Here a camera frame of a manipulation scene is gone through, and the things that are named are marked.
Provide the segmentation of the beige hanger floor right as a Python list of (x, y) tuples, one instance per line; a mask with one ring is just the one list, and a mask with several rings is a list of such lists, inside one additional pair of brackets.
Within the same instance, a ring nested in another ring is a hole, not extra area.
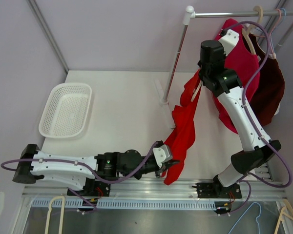
[(274, 234), (293, 234), (293, 208), (287, 199), (277, 202), (279, 217)]

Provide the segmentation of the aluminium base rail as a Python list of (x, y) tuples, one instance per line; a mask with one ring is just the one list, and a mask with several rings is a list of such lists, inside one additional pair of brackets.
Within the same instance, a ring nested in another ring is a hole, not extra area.
[[(197, 191), (192, 187), (197, 182), (209, 182), (222, 172), (229, 161), (186, 161), (180, 178), (172, 185), (165, 185), (164, 179), (151, 178), (147, 175), (140, 180), (128, 179), (120, 184), (112, 184), (110, 198), (115, 199), (150, 199), (150, 200), (190, 200), (198, 199)], [(277, 189), (256, 180), (251, 180), (250, 200), (277, 201), (286, 198), (285, 189)], [(64, 187), (56, 187), (46, 182), (25, 185), (22, 197), (52, 197), (66, 194)]]

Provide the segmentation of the metal clothes rack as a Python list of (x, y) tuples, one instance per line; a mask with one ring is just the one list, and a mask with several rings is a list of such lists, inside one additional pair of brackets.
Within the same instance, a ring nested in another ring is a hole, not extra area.
[[(177, 47), (177, 51), (175, 52), (175, 57), (173, 60), (172, 68), (170, 69), (169, 76), (167, 79), (167, 84), (165, 89), (162, 88), (162, 86), (159, 84), (159, 82), (155, 82), (156, 88), (159, 95), (159, 103), (163, 107), (166, 120), (168, 122), (169, 128), (173, 129), (175, 128), (175, 123), (171, 115), (171, 110), (168, 106), (169, 100), (168, 100), (168, 94), (172, 85), (172, 81), (174, 78), (174, 74), (176, 71), (176, 67), (178, 64), (179, 56), (181, 53), (181, 49), (183, 46), (183, 42), (186, 36), (186, 32), (190, 23), (191, 19), (197, 19), (197, 18), (233, 18), (233, 17), (273, 17), (278, 16), (279, 13), (277, 10), (268, 10), (260, 12), (259, 10), (252, 10), (252, 11), (241, 11), (241, 12), (222, 12), (222, 13), (196, 13), (194, 11), (193, 6), (187, 6), (185, 9), (185, 14), (183, 18), (183, 31), (181, 34), (181, 38), (179, 40), (179, 45)], [(293, 16), (293, 10), (285, 10), (281, 11), (280, 15), (284, 16)], [(289, 35), (293, 32), (293, 23), (289, 26), (287, 31), (284, 33), (282, 38), (279, 40), (279, 42), (275, 45), (274, 50), (277, 52), (280, 50), (284, 42), (287, 40)]]

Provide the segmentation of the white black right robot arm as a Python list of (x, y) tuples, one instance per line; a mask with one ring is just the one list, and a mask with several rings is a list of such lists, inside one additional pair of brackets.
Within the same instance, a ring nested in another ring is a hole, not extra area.
[(199, 77), (227, 111), (242, 145), (242, 151), (233, 154), (230, 165), (213, 179), (212, 191), (217, 197), (224, 197), (236, 182), (281, 149), (279, 140), (272, 140), (254, 115), (238, 74), (225, 68), (225, 57), (221, 42), (201, 43)]

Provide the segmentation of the red t shirt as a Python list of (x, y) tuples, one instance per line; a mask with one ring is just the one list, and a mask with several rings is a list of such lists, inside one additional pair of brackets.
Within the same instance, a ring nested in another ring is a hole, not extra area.
[(172, 117), (175, 123), (175, 129), (165, 140), (165, 144), (170, 148), (173, 159), (180, 162), (170, 167), (163, 173), (164, 184), (170, 185), (175, 182), (185, 164), (188, 149), (194, 144), (196, 139), (194, 116), (198, 104), (191, 102), (192, 84), (191, 79), (184, 85), (183, 93), (180, 96), (180, 104), (174, 107)]

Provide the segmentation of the white t shirt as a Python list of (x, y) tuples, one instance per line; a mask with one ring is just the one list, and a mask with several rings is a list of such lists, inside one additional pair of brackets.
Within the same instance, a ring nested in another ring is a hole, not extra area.
[(270, 59), (272, 60), (272, 68), (270, 78), (272, 79), (272, 97), (273, 97), (273, 115), (277, 115), (280, 111), (281, 100), (284, 95), (285, 82), (283, 78), (282, 71), (280, 70), (279, 63), (276, 58), (276, 53), (272, 52), (270, 54)]

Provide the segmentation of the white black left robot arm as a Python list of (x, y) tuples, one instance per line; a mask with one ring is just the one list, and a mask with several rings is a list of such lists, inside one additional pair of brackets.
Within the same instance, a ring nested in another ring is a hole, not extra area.
[(34, 184), (38, 180), (57, 182), (83, 195), (91, 195), (95, 191), (95, 180), (115, 184), (131, 177), (139, 180), (149, 173), (160, 176), (178, 163), (162, 142), (156, 142), (146, 156), (131, 149), (84, 157), (53, 155), (29, 144), (22, 152), (12, 180), (20, 184)]

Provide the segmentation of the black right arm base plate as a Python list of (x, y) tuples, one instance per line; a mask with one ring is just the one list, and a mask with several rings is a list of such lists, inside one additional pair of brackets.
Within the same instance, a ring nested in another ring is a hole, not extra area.
[(199, 198), (229, 199), (230, 195), (233, 195), (233, 198), (242, 198), (240, 186), (236, 183), (229, 187), (222, 187), (221, 185), (211, 182), (201, 182), (196, 183), (196, 185), (192, 187), (197, 190)]

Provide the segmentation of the blue wire hanger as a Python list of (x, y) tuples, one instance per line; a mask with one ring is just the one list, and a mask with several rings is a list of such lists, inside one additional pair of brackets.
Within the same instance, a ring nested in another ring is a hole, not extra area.
[[(262, 22), (262, 18), (263, 18), (263, 9), (262, 9), (262, 6), (260, 5), (256, 5), (254, 8), (253, 8), (254, 11), (256, 11), (258, 13), (258, 19), (257, 19), (257, 23), (260, 24)], [(271, 54), (273, 57), (275, 57), (275, 50), (274, 50), (274, 45), (273, 45), (273, 41), (272, 41), (272, 34), (273, 32), (278, 28), (278, 26), (284, 21), (285, 17), (286, 17), (286, 14), (287, 14), (287, 11), (285, 8), (276, 8), (275, 9), (279, 16), (276, 20), (275, 23), (273, 23), (272, 25), (272, 28), (271, 30), (267, 30), (267, 33), (269, 35), (268, 37), (268, 52), (269, 54)], [(262, 35), (256, 35), (256, 37), (258, 38), (262, 38), (264, 40), (267, 41), (267, 38), (265, 36), (262, 36)]]

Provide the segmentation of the dark maroon t shirt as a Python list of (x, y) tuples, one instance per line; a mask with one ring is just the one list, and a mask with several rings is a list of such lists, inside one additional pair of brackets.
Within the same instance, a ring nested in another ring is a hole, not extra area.
[(273, 97), (272, 95), (272, 79), (270, 74), (272, 68), (272, 60), (268, 57), (266, 63), (259, 72), (259, 86), (251, 99), (251, 107), (259, 120), (260, 124), (265, 126), (271, 123), (274, 117)]

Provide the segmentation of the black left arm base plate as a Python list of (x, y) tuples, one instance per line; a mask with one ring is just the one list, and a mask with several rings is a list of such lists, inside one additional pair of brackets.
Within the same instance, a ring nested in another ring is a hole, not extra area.
[(105, 184), (94, 179), (86, 179), (83, 189), (75, 192), (81, 196), (109, 197), (110, 184)]

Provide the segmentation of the white plastic laundry basket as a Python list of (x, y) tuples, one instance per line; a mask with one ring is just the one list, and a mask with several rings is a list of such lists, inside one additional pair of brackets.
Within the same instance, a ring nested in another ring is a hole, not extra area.
[(74, 139), (87, 124), (92, 89), (88, 84), (69, 82), (55, 86), (48, 97), (39, 123), (45, 138)]

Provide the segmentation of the pink wire hanger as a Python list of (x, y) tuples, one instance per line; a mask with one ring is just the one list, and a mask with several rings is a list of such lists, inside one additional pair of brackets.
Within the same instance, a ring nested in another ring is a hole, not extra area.
[(269, 58), (271, 59), (276, 59), (276, 53), (274, 50), (274, 44), (273, 44), (273, 39), (272, 35), (273, 32), (278, 28), (278, 26), (283, 22), (285, 16), (283, 14), (286, 14), (286, 9), (285, 8), (276, 8), (276, 11), (279, 13), (279, 16), (271, 26), (270, 31), (268, 31), (269, 34)]

